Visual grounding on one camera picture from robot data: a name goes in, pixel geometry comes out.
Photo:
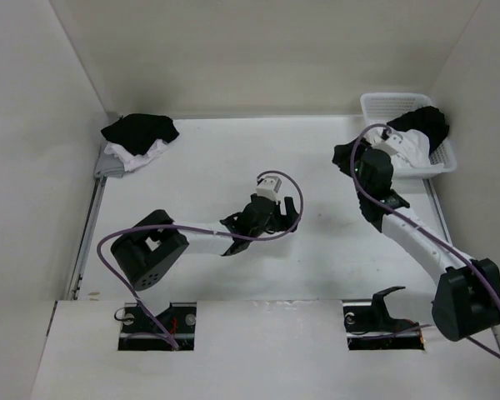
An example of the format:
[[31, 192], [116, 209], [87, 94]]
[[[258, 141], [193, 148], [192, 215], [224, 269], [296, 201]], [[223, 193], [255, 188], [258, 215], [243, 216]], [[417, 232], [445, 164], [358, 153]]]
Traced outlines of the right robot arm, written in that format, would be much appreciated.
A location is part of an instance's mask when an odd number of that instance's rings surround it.
[[477, 260], [440, 238], [392, 188], [393, 165], [365, 140], [334, 148], [332, 162], [352, 178], [365, 220], [393, 240], [433, 280], [433, 294], [402, 296], [386, 288], [372, 297], [374, 330], [396, 332], [428, 323], [457, 342], [500, 325], [500, 272], [488, 258]]

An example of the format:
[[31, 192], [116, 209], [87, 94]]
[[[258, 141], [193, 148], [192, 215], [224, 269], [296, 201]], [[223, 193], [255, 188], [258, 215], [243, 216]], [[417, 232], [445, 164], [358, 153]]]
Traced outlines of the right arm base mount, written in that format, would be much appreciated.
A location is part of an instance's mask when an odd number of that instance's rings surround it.
[[422, 328], [418, 322], [392, 317], [386, 296], [404, 287], [383, 289], [370, 299], [342, 303], [343, 324], [350, 351], [424, 350]]

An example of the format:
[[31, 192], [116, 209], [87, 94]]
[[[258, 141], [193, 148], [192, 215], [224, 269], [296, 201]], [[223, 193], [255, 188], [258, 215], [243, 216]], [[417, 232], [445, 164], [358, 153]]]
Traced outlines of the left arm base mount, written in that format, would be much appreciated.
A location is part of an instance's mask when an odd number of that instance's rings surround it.
[[[163, 331], [135, 303], [126, 303], [113, 318], [120, 323], [117, 350], [124, 352], [171, 352], [174, 347], [163, 339]], [[173, 302], [156, 319], [173, 335], [179, 351], [193, 351], [197, 326], [195, 302]]]

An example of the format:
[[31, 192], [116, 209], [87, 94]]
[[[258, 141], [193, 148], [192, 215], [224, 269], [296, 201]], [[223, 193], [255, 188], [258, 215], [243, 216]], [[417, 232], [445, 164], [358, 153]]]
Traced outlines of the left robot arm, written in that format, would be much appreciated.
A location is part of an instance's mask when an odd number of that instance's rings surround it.
[[231, 257], [251, 243], [272, 241], [297, 230], [303, 209], [292, 197], [254, 193], [241, 212], [202, 226], [176, 223], [162, 209], [148, 214], [136, 226], [115, 234], [110, 247], [132, 295], [159, 283], [183, 255]]

